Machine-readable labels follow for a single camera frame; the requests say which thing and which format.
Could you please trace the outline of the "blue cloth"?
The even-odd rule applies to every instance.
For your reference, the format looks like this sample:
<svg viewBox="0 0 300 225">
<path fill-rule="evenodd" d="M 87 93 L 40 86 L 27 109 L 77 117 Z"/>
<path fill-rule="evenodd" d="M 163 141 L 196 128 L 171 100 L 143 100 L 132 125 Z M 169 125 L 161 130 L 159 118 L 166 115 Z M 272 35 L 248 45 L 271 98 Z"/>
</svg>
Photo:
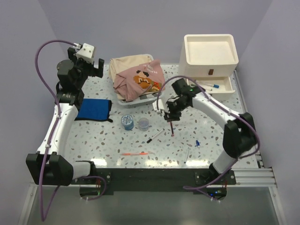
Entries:
<svg viewBox="0 0 300 225">
<path fill-rule="evenodd" d="M 75 121 L 90 120 L 97 122 L 113 122 L 113 120 L 109 118 L 111 108 L 111 100 L 84 98 Z"/>
</svg>

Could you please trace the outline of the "white drawer cabinet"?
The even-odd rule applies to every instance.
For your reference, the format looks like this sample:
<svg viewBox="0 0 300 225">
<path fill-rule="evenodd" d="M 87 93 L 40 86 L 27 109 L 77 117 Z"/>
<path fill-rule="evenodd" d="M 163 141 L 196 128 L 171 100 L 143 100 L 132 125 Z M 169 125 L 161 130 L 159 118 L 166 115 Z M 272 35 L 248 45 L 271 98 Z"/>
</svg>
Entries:
<svg viewBox="0 0 300 225">
<path fill-rule="evenodd" d="M 178 74 L 195 79 L 219 101 L 225 101 L 235 93 L 230 76 L 239 63 L 231 34 L 187 34 L 184 36 Z M 219 85 L 219 89 L 203 83 Z"/>
</svg>

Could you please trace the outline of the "aluminium rail frame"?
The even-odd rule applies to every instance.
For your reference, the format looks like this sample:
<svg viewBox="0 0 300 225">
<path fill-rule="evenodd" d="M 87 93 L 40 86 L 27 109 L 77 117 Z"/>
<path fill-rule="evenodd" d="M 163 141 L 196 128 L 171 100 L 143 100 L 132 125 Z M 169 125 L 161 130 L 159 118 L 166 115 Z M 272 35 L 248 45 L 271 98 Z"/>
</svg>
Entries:
<svg viewBox="0 0 300 225">
<path fill-rule="evenodd" d="M 75 160 L 88 160 L 94 163 L 97 168 L 194 168 L 204 169 L 209 167 L 221 153 L 222 135 L 221 128 L 208 115 L 195 109 L 187 109 L 179 122 L 174 126 L 175 137 L 171 137 L 169 125 L 164 122 L 161 115 L 152 111 L 151 105 L 142 105 L 133 108 L 125 108 L 114 99 L 113 92 L 108 88 L 111 80 L 108 77 L 108 66 L 104 68 L 104 78 L 89 78 L 83 90 L 88 98 L 105 98 L 113 101 L 112 120 L 110 122 L 75 121 L 72 125 L 67 139 L 64 158 L 70 163 Z M 122 115 L 130 114 L 134 118 L 135 127 L 126 131 L 121 127 L 120 118 Z M 137 121 L 141 117 L 150 120 L 148 131 L 140 131 L 137 128 Z M 146 141 L 150 136 L 160 129 L 165 131 L 150 144 Z M 201 147 L 196 147 L 196 140 Z M 187 162 L 184 163 L 184 156 L 190 148 Z M 155 153 L 144 156 L 122 156 L 121 153 L 136 151 L 152 151 Z M 275 176 L 271 168 L 264 168 L 260 152 L 237 162 L 226 179 L 215 182 L 214 187 L 221 187 L 227 183 L 227 188 L 267 188 L 267 191 L 276 187 Z M 22 210 L 18 225 L 27 225 L 31 210 L 37 211 L 37 222 L 34 225 L 43 223 L 39 215 L 38 206 L 38 185 L 32 181 L 30 190 Z"/>
</svg>

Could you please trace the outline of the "black capped white marker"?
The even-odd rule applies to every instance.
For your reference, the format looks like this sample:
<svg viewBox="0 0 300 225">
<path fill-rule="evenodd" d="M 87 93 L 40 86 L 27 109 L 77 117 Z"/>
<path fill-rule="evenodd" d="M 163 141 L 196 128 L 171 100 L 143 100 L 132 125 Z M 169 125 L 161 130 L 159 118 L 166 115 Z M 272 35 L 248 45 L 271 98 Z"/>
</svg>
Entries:
<svg viewBox="0 0 300 225">
<path fill-rule="evenodd" d="M 151 141 L 153 141 L 154 139 L 156 139 L 159 135 L 161 135 L 164 132 L 164 128 L 159 130 L 155 135 L 153 135 L 146 143 L 150 143 Z"/>
</svg>

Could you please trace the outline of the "blue round tin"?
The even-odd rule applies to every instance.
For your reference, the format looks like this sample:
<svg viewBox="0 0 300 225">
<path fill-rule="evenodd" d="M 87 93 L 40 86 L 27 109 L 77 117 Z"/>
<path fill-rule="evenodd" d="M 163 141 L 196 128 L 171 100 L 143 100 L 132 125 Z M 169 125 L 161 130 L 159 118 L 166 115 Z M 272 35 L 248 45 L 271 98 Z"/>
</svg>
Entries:
<svg viewBox="0 0 300 225">
<path fill-rule="evenodd" d="M 127 131 L 132 130 L 134 128 L 134 120 L 131 115 L 123 115 L 121 117 L 121 124 L 123 128 Z"/>
</svg>

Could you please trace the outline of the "white slim pen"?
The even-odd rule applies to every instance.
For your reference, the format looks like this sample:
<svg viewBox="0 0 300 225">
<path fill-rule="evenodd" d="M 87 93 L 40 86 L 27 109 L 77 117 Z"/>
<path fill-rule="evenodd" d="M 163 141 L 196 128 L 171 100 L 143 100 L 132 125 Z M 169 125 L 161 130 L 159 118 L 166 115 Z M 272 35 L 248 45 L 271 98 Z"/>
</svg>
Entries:
<svg viewBox="0 0 300 225">
<path fill-rule="evenodd" d="M 187 151 L 186 151 L 186 154 L 184 156 L 184 163 L 187 162 L 187 159 L 188 159 L 188 156 L 189 156 L 189 151 L 190 151 L 190 148 L 188 148 Z"/>
</svg>

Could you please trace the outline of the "white laundry basket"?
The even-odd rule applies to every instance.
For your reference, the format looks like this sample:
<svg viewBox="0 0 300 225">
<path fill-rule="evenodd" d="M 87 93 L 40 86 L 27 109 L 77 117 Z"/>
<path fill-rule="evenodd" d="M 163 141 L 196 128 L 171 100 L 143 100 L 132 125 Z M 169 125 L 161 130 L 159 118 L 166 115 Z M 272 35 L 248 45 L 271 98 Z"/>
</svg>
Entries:
<svg viewBox="0 0 300 225">
<path fill-rule="evenodd" d="M 132 107 L 137 107 L 137 106 L 141 106 L 141 105 L 147 105 L 147 104 L 151 104 L 156 100 L 157 94 L 159 92 L 161 92 L 160 96 L 162 96 L 164 89 L 162 88 L 160 91 L 158 92 L 148 92 L 145 93 L 141 96 L 139 96 L 137 99 L 133 100 L 133 101 L 126 101 L 125 99 L 123 99 L 121 97 L 121 95 L 117 94 L 117 99 L 120 105 L 126 107 L 126 108 L 132 108 Z"/>
</svg>

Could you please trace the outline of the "clear plastic cup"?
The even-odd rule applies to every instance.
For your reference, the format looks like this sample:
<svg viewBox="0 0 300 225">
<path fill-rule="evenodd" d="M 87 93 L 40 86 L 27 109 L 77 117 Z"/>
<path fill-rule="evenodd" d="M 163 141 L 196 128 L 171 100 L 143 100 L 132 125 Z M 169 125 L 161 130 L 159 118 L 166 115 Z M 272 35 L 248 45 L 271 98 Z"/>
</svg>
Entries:
<svg viewBox="0 0 300 225">
<path fill-rule="evenodd" d="M 149 129 L 149 120 L 147 118 L 140 118 L 138 121 L 138 128 L 141 131 L 147 131 Z"/>
</svg>

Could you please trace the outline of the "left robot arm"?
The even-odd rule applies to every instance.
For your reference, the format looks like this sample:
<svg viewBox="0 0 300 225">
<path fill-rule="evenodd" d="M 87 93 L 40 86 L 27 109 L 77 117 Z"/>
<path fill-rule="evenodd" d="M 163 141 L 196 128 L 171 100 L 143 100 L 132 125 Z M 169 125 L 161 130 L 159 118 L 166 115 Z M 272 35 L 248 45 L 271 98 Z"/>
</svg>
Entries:
<svg viewBox="0 0 300 225">
<path fill-rule="evenodd" d="M 95 47 L 86 43 L 70 47 L 67 52 L 68 59 L 57 65 L 58 102 L 50 127 L 37 152 L 26 157 L 26 165 L 37 185 L 68 186 L 78 178 L 92 184 L 97 179 L 91 161 L 70 163 L 64 158 L 64 153 L 70 129 L 82 106 L 82 87 L 89 76 L 103 76 L 104 60 L 99 59 L 100 67 L 95 68 Z"/>
</svg>

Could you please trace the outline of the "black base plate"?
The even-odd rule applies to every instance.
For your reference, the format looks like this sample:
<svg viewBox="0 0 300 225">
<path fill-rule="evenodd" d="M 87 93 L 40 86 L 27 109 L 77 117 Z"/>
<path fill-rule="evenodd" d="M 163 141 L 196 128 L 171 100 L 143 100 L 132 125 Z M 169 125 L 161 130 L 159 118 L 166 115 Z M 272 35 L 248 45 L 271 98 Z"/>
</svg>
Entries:
<svg viewBox="0 0 300 225">
<path fill-rule="evenodd" d="M 184 186 L 203 186 L 208 179 L 209 169 L 194 168 L 97 168 L 94 175 L 106 181 L 106 195 L 114 192 L 183 192 Z"/>
</svg>

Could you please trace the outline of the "magenta pen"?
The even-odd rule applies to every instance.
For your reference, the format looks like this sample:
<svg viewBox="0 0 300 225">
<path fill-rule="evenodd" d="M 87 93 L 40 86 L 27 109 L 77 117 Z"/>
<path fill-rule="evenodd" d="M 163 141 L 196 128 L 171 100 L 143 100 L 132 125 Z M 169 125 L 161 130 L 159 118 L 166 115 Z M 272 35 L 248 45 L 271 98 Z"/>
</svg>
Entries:
<svg viewBox="0 0 300 225">
<path fill-rule="evenodd" d="M 170 127 L 171 127 L 171 137 L 174 137 L 174 129 L 173 129 L 173 122 L 170 121 Z"/>
</svg>

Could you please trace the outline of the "blue capped white marker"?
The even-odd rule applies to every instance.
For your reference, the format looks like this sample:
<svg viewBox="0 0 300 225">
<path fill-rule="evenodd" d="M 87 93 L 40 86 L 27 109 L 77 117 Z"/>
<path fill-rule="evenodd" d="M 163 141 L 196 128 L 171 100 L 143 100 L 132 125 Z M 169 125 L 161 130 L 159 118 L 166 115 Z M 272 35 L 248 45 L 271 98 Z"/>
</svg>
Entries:
<svg viewBox="0 0 300 225">
<path fill-rule="evenodd" d="M 212 83 L 203 83 L 203 85 L 206 85 L 206 86 L 209 86 L 209 87 L 212 87 L 212 88 L 219 89 L 219 85 L 217 85 L 217 84 L 212 84 Z"/>
</svg>

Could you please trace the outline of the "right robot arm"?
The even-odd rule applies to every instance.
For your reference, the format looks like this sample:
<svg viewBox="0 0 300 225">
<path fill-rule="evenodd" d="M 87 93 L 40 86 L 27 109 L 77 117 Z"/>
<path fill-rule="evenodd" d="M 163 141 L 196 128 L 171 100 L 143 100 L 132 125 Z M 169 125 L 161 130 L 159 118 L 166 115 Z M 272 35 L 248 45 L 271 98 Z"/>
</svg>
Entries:
<svg viewBox="0 0 300 225">
<path fill-rule="evenodd" d="M 172 84 L 176 97 L 163 103 L 160 110 L 165 113 L 164 119 L 172 122 L 179 121 L 181 112 L 192 107 L 208 115 L 223 129 L 223 151 L 210 164 L 208 171 L 208 179 L 214 184 L 220 184 L 225 179 L 225 173 L 238 159 L 248 157 L 248 151 L 260 144 L 253 117 L 247 112 L 238 113 L 224 106 L 199 84 L 190 86 L 186 82 L 187 78 L 176 78 Z"/>
</svg>

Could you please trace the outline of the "orange pen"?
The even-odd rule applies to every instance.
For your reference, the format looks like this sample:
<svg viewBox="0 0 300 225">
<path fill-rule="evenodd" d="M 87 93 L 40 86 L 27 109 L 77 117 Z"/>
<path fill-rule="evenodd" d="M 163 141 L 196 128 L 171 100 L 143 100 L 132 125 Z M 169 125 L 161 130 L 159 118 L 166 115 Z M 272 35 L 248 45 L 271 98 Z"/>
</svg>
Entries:
<svg viewBox="0 0 300 225">
<path fill-rule="evenodd" d="M 148 155 L 147 152 L 138 152 L 138 153 L 121 153 L 122 156 L 139 156 L 139 155 Z"/>
</svg>

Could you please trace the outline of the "pink printed t-shirt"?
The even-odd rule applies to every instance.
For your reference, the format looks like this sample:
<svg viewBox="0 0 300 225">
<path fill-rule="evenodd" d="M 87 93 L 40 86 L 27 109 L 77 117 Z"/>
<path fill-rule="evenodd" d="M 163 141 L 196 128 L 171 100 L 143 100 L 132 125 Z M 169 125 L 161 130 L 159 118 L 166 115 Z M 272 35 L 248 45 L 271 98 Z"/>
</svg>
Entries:
<svg viewBox="0 0 300 225">
<path fill-rule="evenodd" d="M 160 60 L 153 60 L 119 72 L 114 80 L 113 89 L 128 102 L 145 93 L 160 91 L 164 83 Z"/>
</svg>

